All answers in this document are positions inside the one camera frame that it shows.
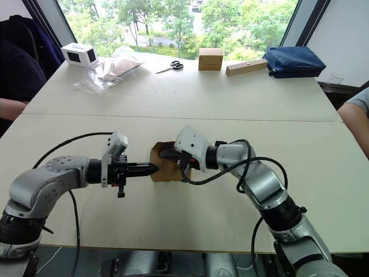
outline green foliage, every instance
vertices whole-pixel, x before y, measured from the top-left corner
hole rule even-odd
[[[59,0],[64,14],[75,13],[76,15],[87,13],[91,19],[99,18],[95,0]]]
[[[177,57],[178,56],[178,50],[174,49],[174,47],[170,47],[170,46],[140,47],[140,52],[153,53],[153,54],[165,55],[165,56],[170,56],[170,57]],[[185,51],[182,51],[182,49],[181,49],[181,52],[180,52],[180,56],[183,59],[196,59],[197,58],[197,54],[189,54],[189,53],[186,53]]]
[[[202,17],[203,35],[193,33],[188,5],[196,0],[58,1],[78,42],[94,45],[102,56],[110,56],[128,34],[136,51],[196,59],[199,47],[221,47],[225,59],[244,61],[279,45],[298,0],[208,0],[196,14]],[[105,12],[99,12],[97,3]],[[154,31],[158,21],[162,30]],[[145,28],[138,31],[138,23]],[[149,47],[139,47],[138,34],[148,37]],[[155,36],[175,39],[178,49],[173,43],[152,45]]]
[[[183,36],[193,32],[194,17],[186,6],[187,0],[165,0],[164,29],[169,31],[169,36],[176,40],[178,46],[178,58]]]
[[[253,48],[262,51],[279,46],[296,3],[296,0],[270,3],[246,0],[242,5],[242,25],[249,35],[244,40],[257,40]]]
[[[209,0],[202,7],[203,47],[223,47],[239,23],[238,0]]]
[[[260,59],[263,55],[263,51],[255,51],[250,48],[236,48],[227,56],[227,59],[234,61],[252,61],[254,59]]]
[[[73,1],[64,0],[64,2],[69,2],[69,5],[64,6],[63,9],[71,10],[65,15],[79,43],[93,45],[97,53],[105,57],[109,57],[116,48],[122,45],[122,27],[115,20],[108,17],[92,16],[90,9],[83,8],[81,0],[74,1],[78,4],[77,6],[72,5]]]

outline white cable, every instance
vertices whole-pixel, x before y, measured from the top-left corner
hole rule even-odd
[[[60,246],[59,247],[59,249],[57,250],[57,251],[55,251],[55,253],[54,253],[54,255],[49,259],[49,261],[47,261],[42,267],[40,267],[40,269],[39,270],[37,270],[36,271],[36,274],[38,274],[40,271],[41,271],[41,269],[43,269],[45,266],[47,266],[47,264],[49,263],[49,262],[51,262],[51,260],[55,257],[55,255],[56,254],[58,254],[58,252],[60,251],[62,249],[62,247]]]
[[[255,262],[258,260],[258,255],[255,255]],[[243,268],[243,267],[237,267],[237,269],[242,269],[242,270],[250,270],[252,269],[253,264],[251,263],[251,265],[248,268]]]

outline silver robotic arm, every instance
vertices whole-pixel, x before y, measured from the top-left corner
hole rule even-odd
[[[119,187],[118,197],[124,197],[127,177],[147,176],[159,169],[150,163],[128,163],[121,155],[127,146],[127,138],[116,131],[108,138],[101,160],[61,156],[18,176],[0,220],[0,260],[26,257],[37,249],[41,231],[52,233],[46,219],[65,192],[101,183]]]
[[[185,170],[189,158],[194,158],[199,169],[225,170],[255,157],[244,141],[212,146],[204,135],[191,127],[178,134],[175,148],[182,153],[180,167]],[[230,172],[240,179],[245,165]],[[327,246],[307,219],[306,209],[298,207],[288,195],[274,171],[254,160],[242,181],[242,189],[260,212],[275,238],[274,248],[286,272],[298,277],[343,277],[346,274],[332,263]]]

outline tree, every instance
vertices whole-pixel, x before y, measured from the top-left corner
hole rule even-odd
[[[245,40],[254,42],[253,48],[262,51],[278,46],[296,3],[297,0],[270,3],[246,0],[242,5],[242,25],[249,31]]]
[[[236,48],[242,48],[242,44],[237,38],[231,36],[224,39],[222,49],[226,58],[228,58],[228,54],[233,52]]]
[[[93,1],[84,2],[90,7]],[[92,16],[90,9],[83,8],[81,0],[63,0],[60,4],[79,43],[93,45],[99,55],[106,57],[122,45],[122,27],[112,17]]]
[[[129,28],[129,31],[131,32],[131,35],[136,43],[137,51],[139,52],[140,48],[138,46],[137,30],[134,25],[132,28],[132,24],[134,24],[135,20],[137,19],[135,11],[136,9],[134,1],[120,1],[118,5],[118,21]]]
[[[58,2],[64,14],[74,12],[76,15],[80,15],[88,10],[91,19],[99,19],[95,0],[59,0]]]
[[[198,49],[201,47],[203,36],[197,36],[194,33],[186,35],[183,40],[186,42],[181,47],[181,53],[185,59],[196,59],[198,57]]]
[[[238,26],[238,0],[209,0],[202,8],[204,47],[222,47]]]
[[[129,0],[130,5],[135,8],[135,19],[137,22],[145,25],[146,35],[149,38],[149,44],[152,45],[152,38],[150,38],[149,27],[163,12],[163,7],[160,0]]]
[[[165,0],[164,28],[169,31],[169,36],[176,40],[178,58],[183,37],[193,33],[194,18],[190,15],[186,3],[187,0]]]
[[[250,48],[236,48],[228,54],[227,59],[235,61],[252,61],[260,59],[264,55],[263,51],[255,51]]]

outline wooden block with holes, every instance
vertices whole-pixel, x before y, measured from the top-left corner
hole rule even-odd
[[[255,61],[241,62],[235,65],[227,66],[225,71],[227,76],[245,74],[248,72],[266,68],[268,61],[266,59],[256,59]]]

